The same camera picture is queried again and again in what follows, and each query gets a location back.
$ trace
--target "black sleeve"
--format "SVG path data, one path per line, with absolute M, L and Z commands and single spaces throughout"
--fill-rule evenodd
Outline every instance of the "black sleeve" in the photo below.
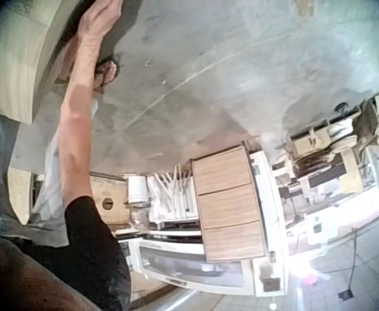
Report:
M 82 196 L 72 201 L 65 210 L 65 222 L 75 261 L 70 276 L 73 287 L 103 310 L 127 310 L 129 268 L 94 199 Z

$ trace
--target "cabinet drawer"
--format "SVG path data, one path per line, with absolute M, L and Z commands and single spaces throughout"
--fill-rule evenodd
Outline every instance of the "cabinet drawer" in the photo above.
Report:
M 251 183 L 249 160 L 243 146 L 192 162 L 196 194 Z
M 261 222 L 203 231 L 205 254 L 210 262 L 233 261 L 265 255 Z
M 260 220 L 252 184 L 199 197 L 199 212 L 204 229 L 240 225 Z

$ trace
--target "hand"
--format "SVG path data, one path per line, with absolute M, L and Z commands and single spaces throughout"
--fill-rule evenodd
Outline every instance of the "hand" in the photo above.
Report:
M 123 0 L 95 0 L 81 17 L 78 26 L 80 41 L 100 47 L 103 37 L 121 16 Z

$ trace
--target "oven window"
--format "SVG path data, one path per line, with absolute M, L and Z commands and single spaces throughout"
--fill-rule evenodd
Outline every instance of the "oven window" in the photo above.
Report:
M 183 254 L 140 247 L 145 269 L 188 282 L 243 287 L 241 262 L 209 263 L 205 255 Z

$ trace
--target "white cup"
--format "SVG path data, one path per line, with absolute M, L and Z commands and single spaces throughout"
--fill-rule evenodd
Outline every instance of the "white cup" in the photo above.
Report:
M 130 176 L 127 190 L 129 204 L 149 202 L 146 176 Z

